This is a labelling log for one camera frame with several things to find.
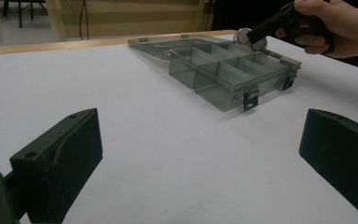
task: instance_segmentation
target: table surface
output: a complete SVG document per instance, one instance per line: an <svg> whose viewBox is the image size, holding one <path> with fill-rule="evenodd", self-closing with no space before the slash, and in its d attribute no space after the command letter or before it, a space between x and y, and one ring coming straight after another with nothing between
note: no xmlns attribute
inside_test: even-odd
<svg viewBox="0 0 358 224"><path fill-rule="evenodd" d="M99 111L103 160L64 223L358 223L298 155L309 108L358 122L357 67L268 37L268 49L302 62L294 86L222 112L171 77L168 61L122 41L0 48L3 175L55 123Z"/></svg>

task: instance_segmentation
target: chair leg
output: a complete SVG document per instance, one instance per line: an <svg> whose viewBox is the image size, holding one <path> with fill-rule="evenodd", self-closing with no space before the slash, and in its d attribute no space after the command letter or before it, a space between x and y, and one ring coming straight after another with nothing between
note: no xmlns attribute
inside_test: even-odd
<svg viewBox="0 0 358 224"><path fill-rule="evenodd" d="M4 0L4 16L7 15L7 10L8 10L8 0Z"/></svg>
<svg viewBox="0 0 358 224"><path fill-rule="evenodd" d="M22 9L21 9L21 1L19 1L19 23L20 23L20 28L22 28Z"/></svg>

